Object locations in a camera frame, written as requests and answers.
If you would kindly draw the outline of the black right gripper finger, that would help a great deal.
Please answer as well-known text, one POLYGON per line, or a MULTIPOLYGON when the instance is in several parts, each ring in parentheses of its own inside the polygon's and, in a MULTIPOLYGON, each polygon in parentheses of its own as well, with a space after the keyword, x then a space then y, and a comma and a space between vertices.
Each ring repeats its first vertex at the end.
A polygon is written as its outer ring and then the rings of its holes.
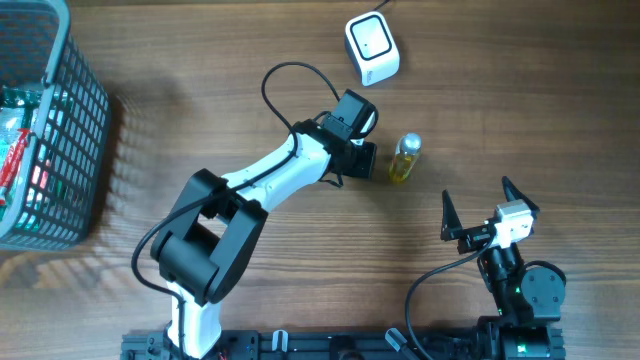
POLYGON ((442 191, 442 230, 458 231, 462 228, 460 219, 447 190, 442 191))
POLYGON ((536 218, 540 212, 540 208, 524 195, 507 176, 503 176, 501 182, 506 200, 508 202, 522 200, 529 207, 532 217, 536 218))

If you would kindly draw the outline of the yellow oil bottle silver cap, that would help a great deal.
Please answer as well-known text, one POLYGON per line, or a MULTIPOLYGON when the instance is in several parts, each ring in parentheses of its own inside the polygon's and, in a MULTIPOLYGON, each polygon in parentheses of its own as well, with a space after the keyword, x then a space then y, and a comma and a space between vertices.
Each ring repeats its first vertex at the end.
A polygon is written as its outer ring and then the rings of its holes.
POLYGON ((392 183, 404 182, 420 157, 422 138, 416 133, 407 133, 397 143, 395 154, 389 167, 392 183))

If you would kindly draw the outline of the green wipes packet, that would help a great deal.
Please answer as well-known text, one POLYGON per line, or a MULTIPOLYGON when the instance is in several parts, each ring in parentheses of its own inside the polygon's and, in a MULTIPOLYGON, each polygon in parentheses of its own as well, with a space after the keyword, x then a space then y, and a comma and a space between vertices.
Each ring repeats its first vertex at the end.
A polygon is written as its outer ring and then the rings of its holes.
MULTIPOLYGON (((37 119, 43 90, 26 86, 1 88, 1 168, 9 147, 19 137, 19 128, 31 130, 37 119)), ((1 217, 4 217, 15 193, 15 181, 7 193, 7 205, 1 205, 1 217)))

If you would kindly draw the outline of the red white candy stick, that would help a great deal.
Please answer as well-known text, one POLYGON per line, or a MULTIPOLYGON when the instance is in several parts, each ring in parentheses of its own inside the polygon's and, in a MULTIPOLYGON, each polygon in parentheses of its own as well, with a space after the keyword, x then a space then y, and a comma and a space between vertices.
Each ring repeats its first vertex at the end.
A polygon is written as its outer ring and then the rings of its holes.
POLYGON ((30 130, 27 128, 19 128, 19 137, 9 147, 7 156, 1 168, 1 205, 7 205, 7 193, 17 176, 20 164, 24 155, 25 148, 28 144, 28 136, 30 130))

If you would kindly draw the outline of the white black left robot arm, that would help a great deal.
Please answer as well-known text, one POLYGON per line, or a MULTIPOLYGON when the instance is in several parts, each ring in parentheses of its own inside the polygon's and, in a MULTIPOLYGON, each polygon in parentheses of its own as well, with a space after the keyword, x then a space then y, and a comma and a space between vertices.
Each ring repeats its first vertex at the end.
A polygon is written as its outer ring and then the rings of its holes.
POLYGON ((375 121, 354 127, 298 122, 286 141, 256 163, 217 176, 192 175, 160 225, 151 256, 174 297, 167 337, 177 354, 202 359, 222 335, 221 303, 246 270, 269 213, 328 173, 368 177, 375 121))

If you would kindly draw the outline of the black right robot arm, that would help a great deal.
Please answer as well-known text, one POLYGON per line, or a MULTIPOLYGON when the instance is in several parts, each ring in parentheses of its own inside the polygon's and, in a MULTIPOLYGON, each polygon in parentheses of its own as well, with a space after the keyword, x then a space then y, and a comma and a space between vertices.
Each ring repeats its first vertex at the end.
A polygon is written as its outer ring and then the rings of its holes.
POLYGON ((564 359, 561 319, 567 278, 557 266, 523 260, 518 243, 534 233, 539 207, 504 176, 506 201, 482 225, 461 224, 448 191, 442 192, 441 239, 472 253, 498 314, 482 316, 465 346, 468 359, 564 359))

